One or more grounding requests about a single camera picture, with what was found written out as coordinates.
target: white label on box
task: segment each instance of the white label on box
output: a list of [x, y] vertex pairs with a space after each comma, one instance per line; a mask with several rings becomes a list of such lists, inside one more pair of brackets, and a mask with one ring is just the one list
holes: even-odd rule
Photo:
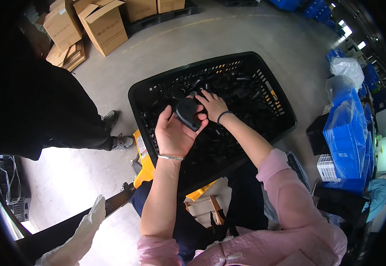
[[141, 158], [144, 159], [144, 157], [146, 157], [147, 154], [149, 154], [149, 153], [147, 152], [146, 145], [144, 144], [142, 136], [139, 136], [137, 138], [137, 145], [138, 145], [138, 149], [140, 151]]

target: dark blue pants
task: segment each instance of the dark blue pants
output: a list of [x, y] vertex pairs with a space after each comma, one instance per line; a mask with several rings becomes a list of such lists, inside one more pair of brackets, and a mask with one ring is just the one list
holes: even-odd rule
[[[264, 215], [264, 199], [261, 184], [255, 178], [257, 169], [252, 162], [239, 167], [227, 176], [228, 186], [232, 189], [225, 224], [241, 226], [251, 230], [263, 230], [268, 227], [268, 219]], [[131, 202], [138, 215], [141, 216], [144, 203], [152, 187], [152, 182], [143, 182], [134, 192]], [[197, 249], [206, 249], [217, 240], [211, 230], [206, 229], [186, 210], [185, 197], [177, 198], [177, 214], [173, 238], [179, 245], [179, 257], [188, 263]]]

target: shoe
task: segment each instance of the shoe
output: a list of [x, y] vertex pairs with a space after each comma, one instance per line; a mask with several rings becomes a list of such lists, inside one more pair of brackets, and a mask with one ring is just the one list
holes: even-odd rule
[[106, 123], [106, 130], [111, 130], [116, 125], [120, 114], [121, 111], [111, 110], [108, 114], [105, 115], [105, 117], [103, 117], [103, 121]]
[[313, 187], [313, 191], [311, 193], [311, 195], [314, 197], [314, 191], [316, 190], [316, 187], [318, 187], [320, 183], [322, 183], [323, 181], [319, 178], [317, 179], [317, 181], [314, 183], [314, 187]]
[[122, 133], [119, 134], [113, 140], [112, 150], [129, 150], [132, 149], [136, 145], [136, 141], [134, 140], [134, 136], [123, 136]]

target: pink shirt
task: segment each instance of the pink shirt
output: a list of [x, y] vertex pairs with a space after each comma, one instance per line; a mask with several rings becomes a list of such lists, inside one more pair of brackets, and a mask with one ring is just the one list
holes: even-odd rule
[[[239, 236], [196, 251], [188, 266], [305, 266], [339, 265], [347, 250], [347, 237], [326, 221], [287, 164], [284, 152], [274, 149], [258, 168], [282, 231], [239, 228]], [[181, 265], [175, 239], [143, 236], [138, 241], [141, 265]]]

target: black hair tie on wrist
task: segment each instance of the black hair tie on wrist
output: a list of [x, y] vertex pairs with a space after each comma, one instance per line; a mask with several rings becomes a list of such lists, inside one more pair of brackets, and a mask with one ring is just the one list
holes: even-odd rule
[[221, 124], [219, 123], [219, 120], [220, 120], [220, 118], [222, 117], [222, 115], [223, 115], [223, 114], [227, 114], [227, 113], [232, 113], [232, 114], [233, 114], [232, 111], [225, 111], [225, 112], [222, 112], [222, 113], [220, 114], [220, 116], [218, 117], [218, 119], [217, 119], [217, 124], [218, 124], [218, 125], [221, 125]]

